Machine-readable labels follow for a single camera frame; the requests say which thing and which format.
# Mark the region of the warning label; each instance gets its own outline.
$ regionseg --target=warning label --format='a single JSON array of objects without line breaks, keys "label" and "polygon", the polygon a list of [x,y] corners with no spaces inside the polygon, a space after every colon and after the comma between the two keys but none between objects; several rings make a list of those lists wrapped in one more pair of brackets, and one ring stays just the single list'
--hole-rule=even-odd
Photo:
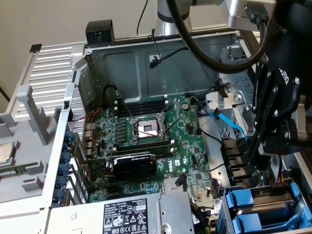
[{"label": "warning label", "polygon": [[147,234],[147,199],[104,206],[103,234]]}]

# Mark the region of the green motherboard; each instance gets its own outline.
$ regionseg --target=green motherboard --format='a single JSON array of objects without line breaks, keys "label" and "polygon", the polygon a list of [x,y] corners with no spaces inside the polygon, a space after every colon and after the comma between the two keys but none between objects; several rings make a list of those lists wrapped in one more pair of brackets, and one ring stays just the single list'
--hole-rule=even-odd
[{"label": "green motherboard", "polygon": [[[210,175],[197,170],[196,165],[205,153],[205,146],[201,133],[197,131],[195,105],[191,103],[189,97],[184,96],[169,97],[166,99],[167,103],[172,104],[164,112],[165,128],[177,119],[177,108],[179,118],[166,132],[164,139],[158,140],[159,144],[154,144],[152,147],[124,150],[135,145],[132,142],[133,125],[130,123],[132,118],[142,116],[116,117],[111,108],[99,111],[93,119],[90,119],[97,125],[97,133],[94,134],[93,140],[101,145],[100,149],[93,148],[88,155],[89,159],[84,162],[90,172],[93,185],[90,202],[115,199],[125,195],[162,193],[166,179],[178,178],[181,174],[185,174],[187,191],[194,202],[198,206],[212,206],[212,195],[207,194],[207,188],[211,186]],[[155,115],[144,115],[144,118],[153,118],[153,116]],[[153,137],[142,139],[139,144],[144,145],[151,141]],[[120,180],[107,172],[106,165],[108,162],[113,163],[114,158],[140,153],[156,155],[156,175],[148,179]],[[203,170],[209,169],[204,158],[198,166]]]}]

